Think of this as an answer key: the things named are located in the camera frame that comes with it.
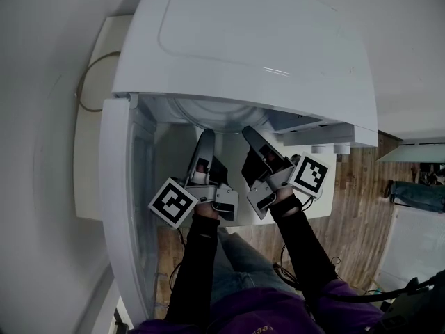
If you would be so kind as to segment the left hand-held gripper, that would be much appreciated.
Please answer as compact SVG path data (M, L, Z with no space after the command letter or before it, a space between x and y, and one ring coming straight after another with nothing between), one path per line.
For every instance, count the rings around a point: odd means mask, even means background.
M189 163L185 185L168 178L152 198L149 209L171 228L177 229L198 204L209 203L224 220L236 220L238 192L226 184L214 185L216 181L211 175L214 148L215 133L205 129ZM195 170L198 161L206 164L206 173Z

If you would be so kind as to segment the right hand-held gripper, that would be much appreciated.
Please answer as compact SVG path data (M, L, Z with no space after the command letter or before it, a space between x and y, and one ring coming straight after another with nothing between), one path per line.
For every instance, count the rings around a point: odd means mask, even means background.
M250 126L243 129L242 135L250 149L241 174L249 187L247 199L260 219L265 218L280 189L291 187L311 198L321 196L330 171L327 164L306 152L293 163ZM276 155L273 162L266 161L269 152Z

